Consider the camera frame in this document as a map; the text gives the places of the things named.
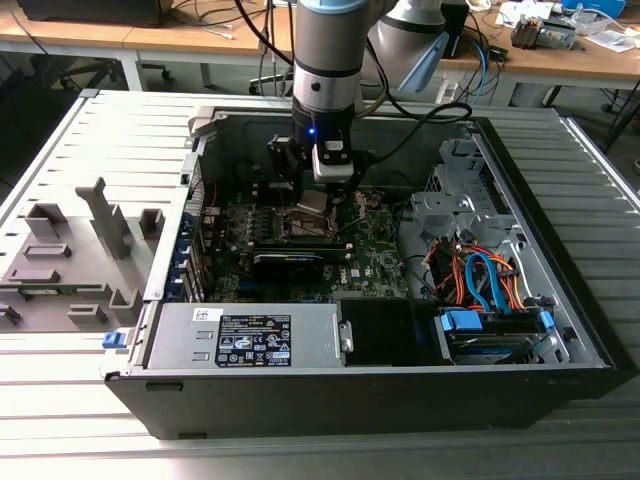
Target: power supply label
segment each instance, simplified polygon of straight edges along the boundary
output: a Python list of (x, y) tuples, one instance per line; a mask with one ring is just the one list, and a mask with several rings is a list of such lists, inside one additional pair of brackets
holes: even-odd
[(290, 367), (290, 315), (222, 315), (216, 365)]

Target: green circuit board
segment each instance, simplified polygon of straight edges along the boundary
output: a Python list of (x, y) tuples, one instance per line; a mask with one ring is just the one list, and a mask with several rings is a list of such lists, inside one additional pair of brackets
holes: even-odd
[[(259, 207), (237, 196), (221, 209), (219, 231), (210, 251), (214, 282), (207, 301), (328, 303), (344, 297), (405, 298), (404, 269), (391, 235), (391, 207), (384, 203), (367, 206), (365, 198), (362, 194), (357, 200), (338, 204), (332, 228), (325, 231), (324, 224), (315, 218), (293, 225), (288, 219), (296, 218), (298, 212)], [(260, 245), (280, 248), (296, 249), (304, 243), (322, 248), (342, 244), (347, 249), (336, 249), (335, 258), (340, 261), (328, 261), (317, 282), (269, 285), (257, 282), (252, 275), (255, 238)]]

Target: blue drive bracket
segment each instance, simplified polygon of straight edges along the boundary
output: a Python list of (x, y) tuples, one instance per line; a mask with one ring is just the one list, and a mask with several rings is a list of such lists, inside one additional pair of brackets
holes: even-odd
[(551, 315), (550, 312), (547, 312), (547, 311), (540, 312), (540, 320), (542, 321), (544, 328), (547, 329), (547, 332), (549, 330), (552, 330), (553, 327), (556, 326), (556, 322), (553, 321), (553, 316)]
[(102, 348), (113, 350), (127, 348), (127, 334), (124, 332), (107, 332), (102, 339)]
[(440, 323), (445, 332), (452, 330), (482, 330), (478, 312), (471, 310), (449, 310), (440, 315)]

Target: chair wheel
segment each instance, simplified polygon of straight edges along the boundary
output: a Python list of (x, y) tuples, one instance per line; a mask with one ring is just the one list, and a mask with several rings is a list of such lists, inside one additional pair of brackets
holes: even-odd
[(171, 72), (169, 70), (163, 70), (162, 71), (162, 79), (167, 82), (173, 82), (174, 78), (171, 76)]
[(64, 78), (64, 77), (60, 78), (60, 86), (65, 92), (73, 91), (73, 84), (68, 78)]

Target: blue cable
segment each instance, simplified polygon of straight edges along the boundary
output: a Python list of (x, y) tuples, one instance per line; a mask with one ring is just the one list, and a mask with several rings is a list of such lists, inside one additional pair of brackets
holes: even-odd
[(478, 98), (480, 98), (480, 95), (484, 91), (484, 84), (487, 81), (488, 65), (487, 65), (487, 59), (485, 58), (484, 52), (482, 51), (482, 47), (478, 44), (478, 42), (474, 41), (471, 43), (478, 50), (478, 53), (480, 54), (480, 60), (482, 62), (482, 80), (480, 81), (480, 88), (476, 90), (476, 94), (473, 96), (473, 100), (471, 101), (471, 105), (475, 105), (475, 103), (478, 101)]
[(482, 295), (478, 293), (476, 290), (476, 286), (473, 284), (473, 262), (476, 258), (480, 258), (486, 265), (487, 270), (489, 271), (489, 283), (491, 284), (491, 293), (493, 294), (493, 301), (496, 303), (496, 308), (502, 310), (505, 314), (509, 315), (511, 313), (511, 307), (502, 295), (500, 291), (500, 283), (498, 282), (498, 272), (496, 272), (495, 265), (491, 262), (489, 256), (485, 253), (474, 253), (467, 258), (467, 263), (464, 266), (464, 276), (467, 281), (467, 288), (469, 289), (469, 293), (473, 295), (473, 297), (480, 302), (482, 308), (485, 312), (490, 312), (491, 308), (489, 304), (484, 299)]

